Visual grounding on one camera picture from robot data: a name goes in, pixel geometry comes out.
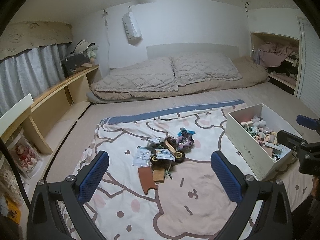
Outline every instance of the white cap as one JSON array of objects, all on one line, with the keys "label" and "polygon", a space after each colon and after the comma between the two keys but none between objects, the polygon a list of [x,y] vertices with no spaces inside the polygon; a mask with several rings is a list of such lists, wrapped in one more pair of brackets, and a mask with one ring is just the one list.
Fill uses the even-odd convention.
[{"label": "white cap", "polygon": [[94,45],[94,43],[89,43],[86,40],[79,41],[73,52],[84,52],[89,46]]}]

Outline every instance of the bag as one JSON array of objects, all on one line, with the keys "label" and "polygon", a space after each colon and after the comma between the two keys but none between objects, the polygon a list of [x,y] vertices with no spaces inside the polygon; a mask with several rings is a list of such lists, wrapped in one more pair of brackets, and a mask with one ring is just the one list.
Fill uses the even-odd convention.
[{"label": "bag", "polygon": [[133,15],[131,7],[129,6],[129,12],[122,17],[125,34],[128,40],[134,40],[142,36],[138,23]]}]

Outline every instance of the quilted pillowcase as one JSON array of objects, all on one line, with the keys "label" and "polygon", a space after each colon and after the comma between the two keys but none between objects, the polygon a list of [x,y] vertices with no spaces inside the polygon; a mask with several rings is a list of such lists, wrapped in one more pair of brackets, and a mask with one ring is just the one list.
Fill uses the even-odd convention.
[{"label": "quilted pillowcase", "polygon": [[194,52],[172,57],[178,86],[207,80],[239,80],[235,65],[223,53]]},{"label": "quilted pillowcase", "polygon": [[97,92],[178,91],[178,85],[171,59],[159,57],[128,67],[111,69],[106,77],[92,84],[91,90]]}]

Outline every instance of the headboard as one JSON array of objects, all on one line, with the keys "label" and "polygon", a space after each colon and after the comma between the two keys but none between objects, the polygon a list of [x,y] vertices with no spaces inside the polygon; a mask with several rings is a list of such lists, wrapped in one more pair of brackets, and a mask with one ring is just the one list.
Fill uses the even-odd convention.
[{"label": "headboard", "polygon": [[171,43],[147,46],[148,59],[168,57],[185,52],[222,52],[230,59],[239,57],[239,47],[212,43]]}]

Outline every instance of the white wall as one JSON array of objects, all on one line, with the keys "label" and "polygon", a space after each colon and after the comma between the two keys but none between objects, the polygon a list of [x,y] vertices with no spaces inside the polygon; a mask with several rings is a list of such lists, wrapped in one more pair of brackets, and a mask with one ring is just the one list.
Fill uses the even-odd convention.
[{"label": "white wall", "polygon": [[249,31],[273,33],[300,39],[297,17],[305,17],[299,9],[262,8],[248,11]]},{"label": "white wall", "polygon": [[72,23],[73,43],[69,47],[70,52],[81,40],[95,42],[99,45],[95,63],[100,64],[100,72],[104,77],[108,73],[108,49],[107,27],[103,11],[94,12]]},{"label": "white wall", "polygon": [[[132,5],[142,32],[143,39],[136,45],[128,43],[122,23],[129,5]],[[147,59],[146,46],[168,43],[232,45],[239,46],[240,55],[249,54],[248,18],[241,7],[211,0],[147,0],[110,7],[107,12],[109,67],[125,67],[144,61]],[[97,62],[101,69],[107,66],[108,47],[105,26],[100,23],[102,14],[100,11],[72,23],[76,42],[89,37],[100,46]]]}]

